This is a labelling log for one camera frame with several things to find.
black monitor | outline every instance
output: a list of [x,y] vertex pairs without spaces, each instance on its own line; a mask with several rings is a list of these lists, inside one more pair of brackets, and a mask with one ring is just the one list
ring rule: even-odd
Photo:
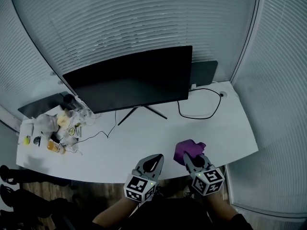
[[125,55],[64,74],[95,113],[186,100],[192,46]]

black cable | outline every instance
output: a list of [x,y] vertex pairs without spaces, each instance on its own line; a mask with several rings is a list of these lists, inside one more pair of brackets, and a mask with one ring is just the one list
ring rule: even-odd
[[[196,90],[210,90],[210,89],[201,88],[201,89],[190,90],[189,92],[196,91]],[[182,115],[181,112],[180,112],[179,101],[177,101],[177,104],[178,104],[178,111],[179,111],[180,116],[185,117],[185,118],[189,118],[189,119],[197,119],[197,120],[204,120],[204,119],[209,119],[209,118],[211,118],[211,117],[216,113],[217,109],[219,108],[222,98],[221,98],[221,96],[220,96],[220,94],[219,94],[218,92],[215,92],[214,90],[210,90],[210,91],[216,93],[216,94],[220,97],[220,101],[219,101],[219,103],[218,103],[218,105],[217,105],[217,107],[216,107],[214,113],[213,113],[210,117],[197,118],[197,117],[187,117],[187,116],[184,116],[184,115]]]
[[104,131],[100,130],[96,135],[94,135],[94,136],[92,136],[92,137],[89,137],[89,138],[87,138],[87,139],[85,139],[85,140],[77,141],[76,143],[73,143],[70,147],[72,147],[73,145],[75,145],[75,144],[77,144],[77,143],[79,143],[79,142],[84,142],[84,141],[86,141],[86,140],[88,140],[88,139],[94,138],[94,137],[97,136],[99,133],[104,133],[105,136],[106,136],[106,138],[109,139],[109,135],[111,134],[112,130],[115,128],[116,124],[117,124],[117,122],[116,122],[116,111],[115,111],[115,125],[113,126],[113,128],[110,130],[110,132],[109,132],[108,134],[106,134]]

monitor screen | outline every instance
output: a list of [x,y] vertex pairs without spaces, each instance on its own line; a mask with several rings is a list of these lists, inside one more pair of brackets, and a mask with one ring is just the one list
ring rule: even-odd
[[96,114],[186,100],[192,46],[125,55],[64,74],[66,82]]

white desk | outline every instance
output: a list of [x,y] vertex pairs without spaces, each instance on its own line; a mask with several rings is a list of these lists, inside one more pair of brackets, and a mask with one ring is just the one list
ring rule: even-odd
[[[41,143],[38,147],[25,146],[20,137],[17,164],[48,175],[98,183],[124,183],[137,162],[149,155],[162,153],[165,158],[160,179],[188,175],[186,168],[173,160],[175,145],[186,139],[204,142],[204,154],[216,166],[225,165],[258,151],[257,144],[230,82],[205,86],[216,92],[224,91],[226,98],[215,115],[207,120],[191,120],[178,113],[176,102],[151,106],[167,116],[167,120],[141,107],[120,126],[116,126],[109,139],[100,133],[85,142],[78,143],[79,151],[63,155],[49,151]],[[219,97],[210,91],[190,92],[189,99],[180,102],[184,115],[206,117],[213,113]],[[130,111],[117,111],[119,122]],[[82,138],[103,130],[108,133],[115,124],[115,112],[104,113],[95,124],[82,127]]]

wooden floor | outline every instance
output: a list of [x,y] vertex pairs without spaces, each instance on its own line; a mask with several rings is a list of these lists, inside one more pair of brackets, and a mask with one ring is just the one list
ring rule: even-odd
[[[159,181],[159,185],[165,189],[166,197],[181,198],[184,196],[183,190],[189,179],[189,176],[184,176],[175,179],[161,180]],[[49,201],[62,197],[71,202],[73,195],[77,195],[79,207],[86,212],[87,217],[91,219],[124,197],[124,184],[73,181],[72,185],[74,190],[70,189],[68,186],[61,187],[47,182],[23,184],[23,188]],[[224,198],[225,200],[228,199],[226,183],[224,183]],[[46,226],[50,230],[55,229],[51,217],[45,219],[41,218],[40,221],[44,226],[37,226],[36,229],[45,230]]]

